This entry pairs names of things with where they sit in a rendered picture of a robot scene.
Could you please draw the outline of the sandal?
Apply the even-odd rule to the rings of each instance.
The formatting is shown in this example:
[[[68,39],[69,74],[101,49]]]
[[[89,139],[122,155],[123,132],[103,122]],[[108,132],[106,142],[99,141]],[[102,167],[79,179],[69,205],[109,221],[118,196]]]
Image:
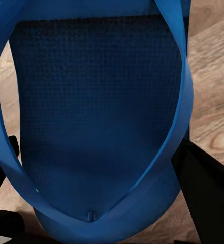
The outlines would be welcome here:
[[[0,104],[0,167],[63,244],[116,244],[156,222],[189,140],[191,0],[0,0],[20,106],[19,162]]]

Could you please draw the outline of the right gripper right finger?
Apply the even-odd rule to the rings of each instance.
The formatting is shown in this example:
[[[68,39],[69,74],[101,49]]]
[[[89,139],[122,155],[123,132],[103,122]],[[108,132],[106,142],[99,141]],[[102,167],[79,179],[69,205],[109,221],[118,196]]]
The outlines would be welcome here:
[[[224,165],[185,138],[171,162],[201,244],[224,244]]]

